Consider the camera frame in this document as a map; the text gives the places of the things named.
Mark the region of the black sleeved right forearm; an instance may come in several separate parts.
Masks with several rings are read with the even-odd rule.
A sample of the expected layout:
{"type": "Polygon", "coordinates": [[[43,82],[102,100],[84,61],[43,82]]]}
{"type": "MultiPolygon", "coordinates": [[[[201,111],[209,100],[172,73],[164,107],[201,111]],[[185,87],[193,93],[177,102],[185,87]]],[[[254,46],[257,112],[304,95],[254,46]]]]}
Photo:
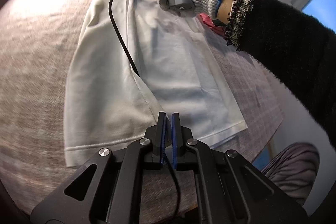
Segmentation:
{"type": "Polygon", "coordinates": [[[278,0],[222,0],[218,19],[228,44],[278,78],[335,146],[335,32],[278,0]]]}

